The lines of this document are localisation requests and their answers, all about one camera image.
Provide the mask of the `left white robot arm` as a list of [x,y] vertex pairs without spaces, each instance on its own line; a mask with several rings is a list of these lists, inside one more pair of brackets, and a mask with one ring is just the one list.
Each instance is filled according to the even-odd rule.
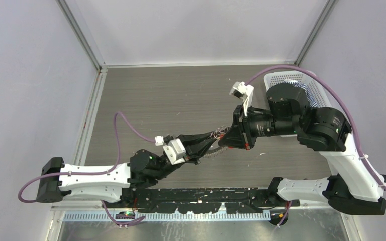
[[53,157],[42,168],[36,201],[93,199],[130,207],[134,194],[128,189],[155,186],[182,165],[197,165],[201,157],[211,154],[212,145],[219,137],[216,131],[178,137],[156,136],[155,143],[162,146],[162,155],[140,149],[129,162],[115,166],[77,166],[66,164],[62,157]]

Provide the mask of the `metal disc with keyrings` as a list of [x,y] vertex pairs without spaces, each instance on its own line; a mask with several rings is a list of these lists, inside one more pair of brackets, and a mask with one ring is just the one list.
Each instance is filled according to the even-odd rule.
[[216,130],[212,131],[211,134],[210,134],[210,139],[215,141],[211,147],[205,152],[205,154],[203,155],[203,158],[212,158],[222,152],[224,152],[225,150],[227,150],[228,147],[220,147],[218,145],[218,135],[219,133],[225,133],[230,129],[230,127],[228,126],[221,126],[219,128],[217,128]]

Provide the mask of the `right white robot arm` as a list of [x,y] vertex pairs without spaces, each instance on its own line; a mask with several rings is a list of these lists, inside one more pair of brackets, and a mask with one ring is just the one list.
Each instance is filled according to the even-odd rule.
[[271,205],[309,200],[327,203],[349,215],[385,214],[382,182],[386,175],[373,177],[366,169],[354,145],[351,124],[342,112],[312,107],[306,91],[291,83],[267,91],[267,110],[251,106],[253,87],[244,82],[236,82],[230,93],[242,104],[235,108],[220,146],[250,150],[258,137],[295,135],[301,145],[318,152],[337,172],[316,180],[275,177],[267,192]]

